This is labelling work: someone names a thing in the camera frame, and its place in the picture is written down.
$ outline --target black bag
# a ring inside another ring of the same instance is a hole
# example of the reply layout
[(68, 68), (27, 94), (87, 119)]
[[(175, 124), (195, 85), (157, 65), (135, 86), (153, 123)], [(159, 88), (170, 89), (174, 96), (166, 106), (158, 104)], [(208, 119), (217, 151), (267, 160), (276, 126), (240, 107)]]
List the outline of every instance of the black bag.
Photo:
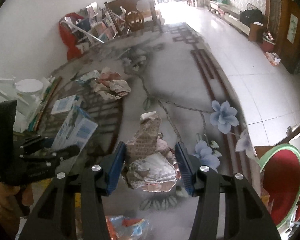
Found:
[(251, 23), (263, 22), (263, 15), (259, 9), (245, 10), (240, 14), (240, 22), (250, 27)]

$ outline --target red cloth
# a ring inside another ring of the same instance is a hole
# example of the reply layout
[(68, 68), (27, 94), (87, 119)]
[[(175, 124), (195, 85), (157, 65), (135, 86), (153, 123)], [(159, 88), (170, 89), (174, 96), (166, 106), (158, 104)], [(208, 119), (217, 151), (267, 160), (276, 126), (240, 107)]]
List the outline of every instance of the red cloth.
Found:
[[(73, 17), (77, 20), (82, 20), (84, 17), (76, 13), (68, 13), (64, 17)], [(76, 36), (74, 36), (69, 28), (65, 27), (61, 22), (59, 22), (59, 34), (63, 43), (68, 47), (67, 59), (68, 61), (73, 58), (78, 58), (82, 55), (81, 51), (76, 47), (78, 42)]]
[(263, 187), (274, 199), (271, 217), (276, 225), (286, 217), (300, 187), (300, 164), (290, 150), (277, 152), (266, 164)]

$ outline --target white floor tile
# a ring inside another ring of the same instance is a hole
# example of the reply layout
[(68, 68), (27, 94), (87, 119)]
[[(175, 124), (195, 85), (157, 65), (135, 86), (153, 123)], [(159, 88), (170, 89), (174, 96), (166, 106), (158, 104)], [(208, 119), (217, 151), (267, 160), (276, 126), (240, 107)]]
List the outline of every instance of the white floor tile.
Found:
[(226, 76), (239, 75), (239, 72), (236, 70), (234, 65), (231, 63), (227, 55), (222, 50), (212, 49), (211, 52), (213, 53), (213, 56), (218, 61), (220, 67), (222, 68)]
[(228, 79), (238, 95), (247, 124), (261, 122), (260, 113), (241, 76), (229, 76)]
[[(275, 144), (288, 126), (300, 122), (299, 75), (289, 74), (282, 63), (272, 66), (256, 42), (206, 9), (181, 3), (157, 7), (166, 23), (186, 22), (203, 36), (239, 98), (254, 146)], [(292, 144), (299, 149), (300, 138)]]
[(287, 136), (287, 128), (296, 124), (293, 113), (263, 122), (270, 145), (275, 145)]
[(293, 112), (300, 110), (300, 76), (292, 74), (274, 75), (278, 86), (284, 91), (284, 96)]
[(248, 131), (253, 146), (270, 145), (262, 122), (249, 124)]
[(275, 74), (242, 76), (263, 121), (292, 113), (284, 91), (274, 76)]

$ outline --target cardboard box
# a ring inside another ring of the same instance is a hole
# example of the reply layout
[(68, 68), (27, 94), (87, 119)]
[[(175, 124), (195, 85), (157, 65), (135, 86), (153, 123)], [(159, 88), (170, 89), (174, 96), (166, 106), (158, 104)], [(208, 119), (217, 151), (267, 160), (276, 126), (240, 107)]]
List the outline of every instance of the cardboard box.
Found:
[(60, 150), (76, 144), (80, 152), (89, 141), (98, 125), (78, 106), (73, 106), (56, 135), (52, 150)]
[(57, 100), (51, 110), (51, 114), (58, 115), (58, 117), (67, 117), (72, 106), (81, 106), (82, 99), (78, 95), (62, 98)]
[(277, 66), (279, 65), (281, 59), (279, 58), (278, 54), (276, 53), (270, 53), (266, 52), (266, 57), (270, 61), (272, 66)]

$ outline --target red chair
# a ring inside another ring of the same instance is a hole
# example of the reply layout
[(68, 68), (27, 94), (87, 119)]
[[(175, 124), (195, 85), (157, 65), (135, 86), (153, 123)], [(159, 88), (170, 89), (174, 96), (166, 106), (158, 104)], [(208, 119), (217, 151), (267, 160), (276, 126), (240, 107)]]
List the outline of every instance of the red chair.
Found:
[(280, 228), (295, 210), (300, 196), (300, 153), (290, 144), (273, 147), (260, 159), (263, 188), (274, 200), (271, 217)]

